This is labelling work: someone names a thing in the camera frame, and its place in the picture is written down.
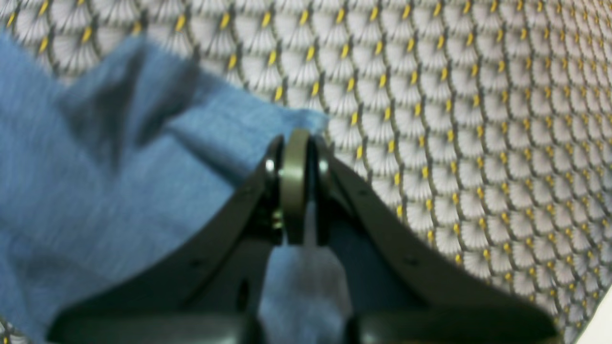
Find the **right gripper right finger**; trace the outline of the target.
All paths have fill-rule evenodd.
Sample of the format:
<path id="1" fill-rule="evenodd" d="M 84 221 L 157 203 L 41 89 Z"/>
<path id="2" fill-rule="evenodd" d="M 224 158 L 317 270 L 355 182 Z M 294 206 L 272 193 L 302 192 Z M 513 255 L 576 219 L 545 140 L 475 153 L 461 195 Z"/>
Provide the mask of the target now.
<path id="1" fill-rule="evenodd" d="M 374 190 L 312 139 L 317 243 L 346 274 L 346 344 L 555 344 L 551 316 L 429 248 Z"/>

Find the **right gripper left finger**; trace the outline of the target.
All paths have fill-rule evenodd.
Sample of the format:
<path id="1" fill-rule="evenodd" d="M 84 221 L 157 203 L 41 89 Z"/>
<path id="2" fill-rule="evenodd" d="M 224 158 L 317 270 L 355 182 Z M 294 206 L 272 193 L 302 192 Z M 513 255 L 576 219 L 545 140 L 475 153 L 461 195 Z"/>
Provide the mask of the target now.
<path id="1" fill-rule="evenodd" d="M 304 241 L 310 133 L 279 136 L 245 183 L 183 246 L 62 311 L 56 344 L 263 344 L 257 319 L 273 248 Z"/>

